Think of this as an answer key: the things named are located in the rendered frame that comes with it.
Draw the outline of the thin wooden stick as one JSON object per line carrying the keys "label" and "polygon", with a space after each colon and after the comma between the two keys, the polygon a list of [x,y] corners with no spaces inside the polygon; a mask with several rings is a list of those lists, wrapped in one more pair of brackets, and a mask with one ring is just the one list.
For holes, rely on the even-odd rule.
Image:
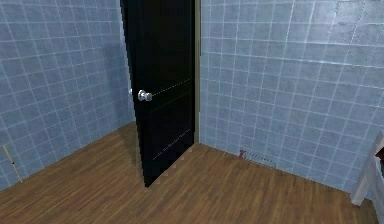
{"label": "thin wooden stick", "polygon": [[16,168],[15,162],[14,162],[14,160],[13,160],[13,158],[12,158],[8,148],[7,148],[7,146],[4,145],[4,146],[2,146],[2,148],[3,148],[5,154],[7,155],[8,159],[9,159],[9,161],[10,161],[12,167],[13,167],[13,170],[15,171],[16,176],[18,177],[19,182],[23,183],[23,180],[22,180],[22,178],[21,178],[21,176],[20,176],[20,174],[19,174],[19,172],[18,172],[18,170]]}

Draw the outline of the black room door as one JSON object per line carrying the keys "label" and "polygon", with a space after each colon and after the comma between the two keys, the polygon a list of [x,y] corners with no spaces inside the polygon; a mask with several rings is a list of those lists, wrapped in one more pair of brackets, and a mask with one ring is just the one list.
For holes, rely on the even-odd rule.
{"label": "black room door", "polygon": [[[142,174],[150,186],[194,143],[195,0],[121,0]],[[152,94],[139,101],[138,92]]]}

